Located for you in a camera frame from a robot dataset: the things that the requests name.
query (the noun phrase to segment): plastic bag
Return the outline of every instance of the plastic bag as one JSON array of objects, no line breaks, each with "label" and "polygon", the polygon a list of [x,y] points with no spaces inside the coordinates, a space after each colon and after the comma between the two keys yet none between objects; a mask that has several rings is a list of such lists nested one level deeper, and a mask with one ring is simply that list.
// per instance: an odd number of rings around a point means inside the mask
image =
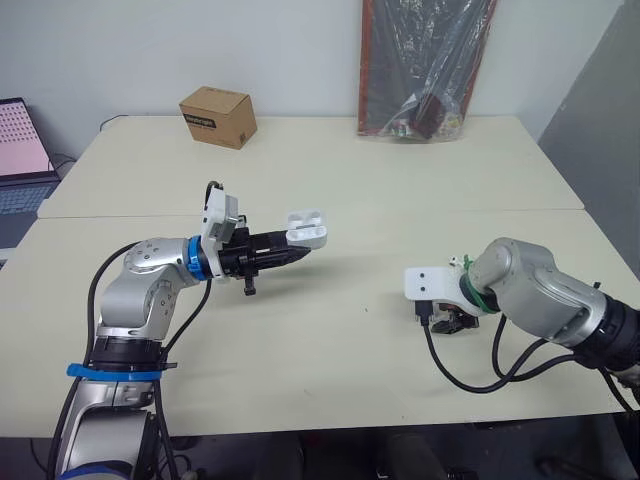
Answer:
[{"label": "plastic bag", "polygon": [[460,135],[497,0],[364,0],[358,134]]}]

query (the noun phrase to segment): blue strap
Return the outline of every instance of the blue strap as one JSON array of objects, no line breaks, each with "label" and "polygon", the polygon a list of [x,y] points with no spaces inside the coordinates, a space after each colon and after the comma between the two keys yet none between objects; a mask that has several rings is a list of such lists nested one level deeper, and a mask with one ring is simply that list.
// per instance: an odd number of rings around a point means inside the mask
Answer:
[{"label": "blue strap", "polygon": [[107,474],[115,475],[116,477],[124,478],[124,479],[129,478],[127,475],[125,475],[122,472],[118,472],[117,470],[112,470],[111,468],[107,468],[107,467],[102,466],[102,465],[92,465],[90,467],[74,468],[73,470],[69,470],[69,471],[64,472],[58,478],[59,478],[59,480],[69,480],[71,478],[78,478],[78,477],[82,477],[84,475],[92,475],[92,474],[96,474],[96,473],[107,473]]},{"label": "blue strap", "polygon": [[84,377],[87,380],[98,382],[151,382],[160,380],[162,370],[151,372],[105,372],[104,370],[92,370],[79,363],[72,363],[67,367],[67,375],[70,377]]},{"label": "blue strap", "polygon": [[189,256],[189,263],[187,263],[187,270],[191,272],[191,275],[196,277],[201,282],[206,280],[207,278],[204,276],[204,272],[202,271],[202,265],[200,265],[200,260],[198,259],[198,245],[200,244],[200,235],[196,235],[195,237],[191,237],[189,239],[189,247],[187,250],[187,255]]}]

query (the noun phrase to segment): laptop screen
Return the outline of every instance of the laptop screen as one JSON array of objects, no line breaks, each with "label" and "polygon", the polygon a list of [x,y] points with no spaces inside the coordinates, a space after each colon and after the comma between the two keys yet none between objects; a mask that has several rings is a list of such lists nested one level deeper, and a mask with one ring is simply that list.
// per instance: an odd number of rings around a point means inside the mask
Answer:
[{"label": "laptop screen", "polygon": [[22,99],[0,100],[0,177],[48,170],[49,157]]}]

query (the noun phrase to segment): green rubber band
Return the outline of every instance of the green rubber band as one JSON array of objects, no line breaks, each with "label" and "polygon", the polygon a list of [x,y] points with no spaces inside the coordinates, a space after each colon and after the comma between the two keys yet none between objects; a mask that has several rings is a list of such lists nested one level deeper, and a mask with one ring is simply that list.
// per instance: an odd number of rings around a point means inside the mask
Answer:
[{"label": "green rubber band", "polygon": [[471,284],[471,279],[469,278],[469,267],[471,266],[472,263],[473,263],[473,260],[469,259],[469,255],[465,255],[464,270],[465,272],[467,272],[467,274],[464,276],[464,282],[467,288],[469,289],[469,292],[471,293],[473,300],[476,302],[476,305],[480,307],[480,310],[482,310],[484,313],[498,313],[495,310],[490,309],[487,306],[487,304],[484,303],[484,300],[482,299],[482,295],[480,294],[480,292],[478,292],[475,288],[473,288],[473,285]]}]

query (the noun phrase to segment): laptop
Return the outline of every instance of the laptop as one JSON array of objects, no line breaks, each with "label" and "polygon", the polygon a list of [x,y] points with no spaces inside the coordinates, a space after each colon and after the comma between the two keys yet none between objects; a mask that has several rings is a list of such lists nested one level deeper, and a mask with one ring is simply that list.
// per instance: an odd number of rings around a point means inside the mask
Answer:
[{"label": "laptop", "polygon": [[18,245],[59,183],[24,100],[0,100],[0,249]]}]

